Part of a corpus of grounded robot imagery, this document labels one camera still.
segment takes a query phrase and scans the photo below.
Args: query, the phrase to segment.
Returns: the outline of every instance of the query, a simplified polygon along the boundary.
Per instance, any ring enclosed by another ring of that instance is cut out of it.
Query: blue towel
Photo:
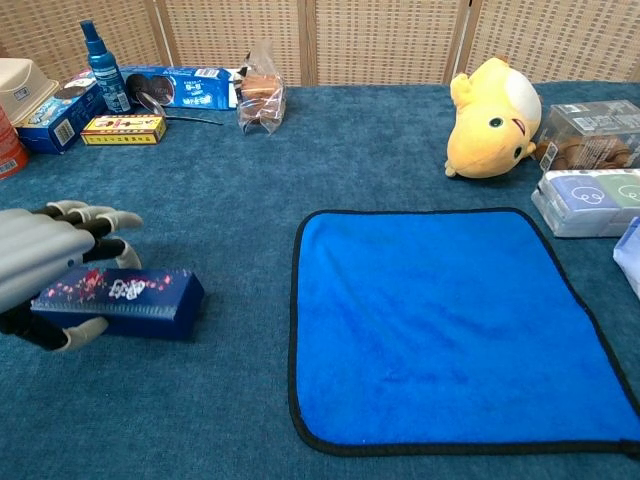
[[[611,347],[518,210],[316,212],[291,319],[291,414],[319,450],[640,452]]]

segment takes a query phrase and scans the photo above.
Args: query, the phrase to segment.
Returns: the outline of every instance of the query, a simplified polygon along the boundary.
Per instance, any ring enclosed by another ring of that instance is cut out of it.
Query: yellow plush toy
[[[451,81],[456,124],[445,174],[487,178],[508,172],[535,150],[542,105],[533,85],[499,58]]]

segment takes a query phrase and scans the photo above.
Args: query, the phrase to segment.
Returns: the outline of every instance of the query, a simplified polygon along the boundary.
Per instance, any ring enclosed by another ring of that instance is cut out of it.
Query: yellow box
[[[99,115],[80,136],[86,145],[155,145],[166,130],[161,115]]]

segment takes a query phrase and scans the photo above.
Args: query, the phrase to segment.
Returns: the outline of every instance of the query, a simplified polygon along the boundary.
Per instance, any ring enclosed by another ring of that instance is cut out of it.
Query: gray robotic hand
[[[103,238],[141,225],[134,213],[71,200],[36,211],[0,210],[0,332],[53,351],[76,349],[99,336],[108,326],[103,317],[63,329],[32,313],[31,300],[83,263],[115,258],[120,268],[141,268],[127,242]]]

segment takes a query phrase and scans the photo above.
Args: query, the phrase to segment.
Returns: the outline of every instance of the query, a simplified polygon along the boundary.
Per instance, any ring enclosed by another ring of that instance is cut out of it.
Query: wicker wall
[[[640,0],[0,1],[0,56],[86,68],[92,18],[124,64],[238,66],[261,39],[289,85],[448,83],[493,55],[532,81],[640,81]]]

